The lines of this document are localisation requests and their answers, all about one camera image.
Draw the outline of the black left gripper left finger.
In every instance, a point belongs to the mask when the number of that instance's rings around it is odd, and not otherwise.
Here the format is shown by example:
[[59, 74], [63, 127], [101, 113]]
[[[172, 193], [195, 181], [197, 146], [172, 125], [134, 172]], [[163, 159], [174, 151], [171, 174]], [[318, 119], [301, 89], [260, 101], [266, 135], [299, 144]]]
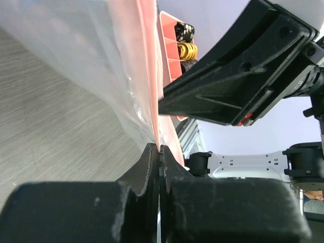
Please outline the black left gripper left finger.
[[20, 185], [1, 211], [1, 242], [156, 242], [158, 159], [149, 143], [116, 181]]

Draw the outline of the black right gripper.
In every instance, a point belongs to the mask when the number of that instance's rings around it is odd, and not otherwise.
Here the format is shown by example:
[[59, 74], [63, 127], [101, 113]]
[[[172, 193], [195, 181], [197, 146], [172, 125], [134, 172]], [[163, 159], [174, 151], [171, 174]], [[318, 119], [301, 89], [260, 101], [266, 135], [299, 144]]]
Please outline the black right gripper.
[[281, 99], [310, 97], [305, 117], [319, 117], [323, 38], [270, 1], [250, 1], [231, 28], [191, 69], [164, 88], [162, 115], [250, 126]]

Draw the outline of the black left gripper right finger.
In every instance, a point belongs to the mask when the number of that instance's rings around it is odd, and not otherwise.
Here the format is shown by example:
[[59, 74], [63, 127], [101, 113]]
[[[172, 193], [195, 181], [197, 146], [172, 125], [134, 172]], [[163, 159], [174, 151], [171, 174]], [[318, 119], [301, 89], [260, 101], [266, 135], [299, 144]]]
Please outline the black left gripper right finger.
[[282, 181], [198, 178], [160, 148], [162, 242], [309, 242], [311, 229]]

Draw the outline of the clear pink-dotted zip bag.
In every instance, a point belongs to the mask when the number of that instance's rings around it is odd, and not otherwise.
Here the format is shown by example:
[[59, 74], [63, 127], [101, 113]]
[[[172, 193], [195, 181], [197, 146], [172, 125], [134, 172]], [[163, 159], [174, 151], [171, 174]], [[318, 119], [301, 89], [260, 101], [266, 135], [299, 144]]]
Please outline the clear pink-dotted zip bag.
[[164, 65], [156, 1], [1, 1], [1, 26], [67, 79], [107, 102], [140, 148], [183, 152], [158, 113]]

